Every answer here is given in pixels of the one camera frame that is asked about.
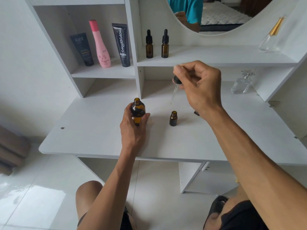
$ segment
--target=forearm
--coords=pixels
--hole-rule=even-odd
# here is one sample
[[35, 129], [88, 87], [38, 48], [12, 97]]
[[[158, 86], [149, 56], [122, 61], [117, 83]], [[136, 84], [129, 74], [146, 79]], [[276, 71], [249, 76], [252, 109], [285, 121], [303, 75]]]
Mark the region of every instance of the forearm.
[[211, 119], [208, 123], [225, 156], [267, 227], [305, 228], [307, 190], [269, 159], [225, 111]]
[[185, 24], [184, 24], [187, 28], [189, 28], [190, 30], [192, 30], [192, 31], [195, 31], [195, 32], [199, 32], [199, 30], [200, 30], [200, 25], [199, 25], [199, 23], [188, 23], [188, 22], [186, 22]]
[[129, 151], [121, 151], [113, 172], [78, 230], [118, 230], [120, 228], [134, 159]]

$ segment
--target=desk surface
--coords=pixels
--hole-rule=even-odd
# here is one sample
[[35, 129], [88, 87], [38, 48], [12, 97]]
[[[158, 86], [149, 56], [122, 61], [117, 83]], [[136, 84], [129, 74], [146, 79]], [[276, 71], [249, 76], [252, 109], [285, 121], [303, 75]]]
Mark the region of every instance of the desk surface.
[[[279, 164], [307, 164], [307, 150], [294, 134], [257, 95], [230, 92], [233, 82], [222, 82], [222, 103], [233, 120], [273, 161]], [[174, 85], [170, 81], [146, 81], [146, 147], [138, 159], [182, 162], [226, 161], [213, 131], [195, 115], [180, 90], [170, 105]], [[91, 87], [85, 98], [77, 97], [40, 146], [47, 154], [118, 158], [121, 150], [119, 124], [124, 108], [136, 97], [134, 80], [103, 79]], [[169, 125], [171, 111], [178, 112], [178, 124]]]

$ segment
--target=pink bottle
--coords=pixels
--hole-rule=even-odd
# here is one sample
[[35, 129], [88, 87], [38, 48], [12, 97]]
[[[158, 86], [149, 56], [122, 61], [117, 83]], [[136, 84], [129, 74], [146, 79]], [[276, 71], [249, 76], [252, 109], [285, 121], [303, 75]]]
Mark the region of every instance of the pink bottle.
[[101, 34], [98, 29], [97, 21], [95, 19], [90, 20], [90, 26], [92, 28], [95, 43], [96, 43], [96, 51], [97, 51], [99, 63], [102, 68], [109, 68], [111, 67], [111, 59], [106, 49], [106, 46], [104, 45], [102, 41]]

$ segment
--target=hand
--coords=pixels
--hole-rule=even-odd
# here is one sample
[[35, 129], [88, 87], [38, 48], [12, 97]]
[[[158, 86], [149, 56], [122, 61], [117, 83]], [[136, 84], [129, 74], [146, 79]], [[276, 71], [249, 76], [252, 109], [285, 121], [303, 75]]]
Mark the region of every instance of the hand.
[[224, 110], [221, 102], [221, 71], [193, 61], [174, 66], [173, 73], [180, 79], [191, 107], [206, 121], [214, 118], [216, 111]]
[[137, 127], [132, 120], [131, 106], [130, 103], [124, 111], [124, 116], [120, 124], [120, 133], [122, 135], [122, 149], [133, 153], [136, 157], [140, 148], [143, 146], [146, 140], [146, 124], [150, 113], [146, 113]]
[[180, 12], [176, 12], [175, 16], [177, 17], [177, 19], [183, 24], [186, 25], [186, 23], [188, 22], [188, 19], [185, 15], [184, 11], [180, 11]]

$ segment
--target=pink cap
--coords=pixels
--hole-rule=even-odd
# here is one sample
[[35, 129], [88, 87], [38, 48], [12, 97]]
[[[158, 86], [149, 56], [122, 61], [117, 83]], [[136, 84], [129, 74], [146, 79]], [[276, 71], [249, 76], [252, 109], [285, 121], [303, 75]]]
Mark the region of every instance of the pink cap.
[[95, 19], [90, 20], [90, 26], [92, 28], [92, 31], [99, 31], [98, 24]]

